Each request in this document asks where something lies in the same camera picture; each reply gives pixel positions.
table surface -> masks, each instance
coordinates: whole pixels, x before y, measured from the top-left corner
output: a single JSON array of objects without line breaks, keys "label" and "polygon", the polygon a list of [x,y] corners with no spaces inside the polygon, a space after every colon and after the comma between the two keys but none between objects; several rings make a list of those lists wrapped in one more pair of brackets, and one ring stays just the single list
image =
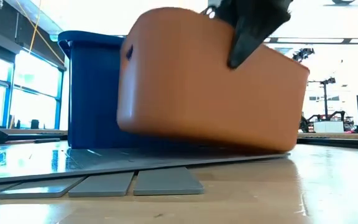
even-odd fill
[{"label": "table surface", "polygon": [[298,138],[358,139],[358,134],[345,133],[299,133]]},{"label": "table surface", "polygon": [[0,223],[358,223],[358,150],[191,171],[204,195],[0,200]]}]

orange plastic container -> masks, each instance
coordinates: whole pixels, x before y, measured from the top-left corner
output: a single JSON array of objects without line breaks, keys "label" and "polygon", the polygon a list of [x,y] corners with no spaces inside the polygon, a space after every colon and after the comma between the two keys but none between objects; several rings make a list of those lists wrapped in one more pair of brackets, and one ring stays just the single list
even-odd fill
[{"label": "orange plastic container", "polygon": [[291,150],[309,70],[264,45],[230,70],[226,61],[233,33],[225,22],[186,9],[141,15],[121,49],[119,127],[151,136]]}]

blue bin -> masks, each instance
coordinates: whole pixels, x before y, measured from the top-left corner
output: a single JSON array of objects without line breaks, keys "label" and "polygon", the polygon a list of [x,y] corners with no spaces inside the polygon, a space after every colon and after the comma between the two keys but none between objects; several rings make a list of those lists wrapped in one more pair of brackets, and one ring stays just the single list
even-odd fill
[{"label": "blue bin", "polygon": [[58,44],[71,62],[69,145],[73,149],[183,146],[119,129],[116,113],[123,41],[123,37],[82,31],[59,34]]}]

ceiling light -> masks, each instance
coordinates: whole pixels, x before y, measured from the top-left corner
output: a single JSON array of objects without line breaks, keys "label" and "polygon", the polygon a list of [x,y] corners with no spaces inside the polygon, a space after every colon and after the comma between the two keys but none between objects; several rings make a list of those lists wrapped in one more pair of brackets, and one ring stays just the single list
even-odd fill
[{"label": "ceiling light", "polygon": [[278,38],[277,42],[285,43],[342,43],[344,39],[324,39],[324,38]]}]

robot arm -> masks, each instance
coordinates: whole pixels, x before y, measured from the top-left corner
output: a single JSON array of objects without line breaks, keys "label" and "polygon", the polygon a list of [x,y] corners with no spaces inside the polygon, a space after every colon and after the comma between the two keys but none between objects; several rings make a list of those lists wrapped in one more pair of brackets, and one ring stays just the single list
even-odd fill
[{"label": "robot arm", "polygon": [[222,0],[219,6],[210,6],[215,18],[235,29],[227,60],[231,69],[240,66],[263,41],[291,16],[288,7],[292,0]]}]

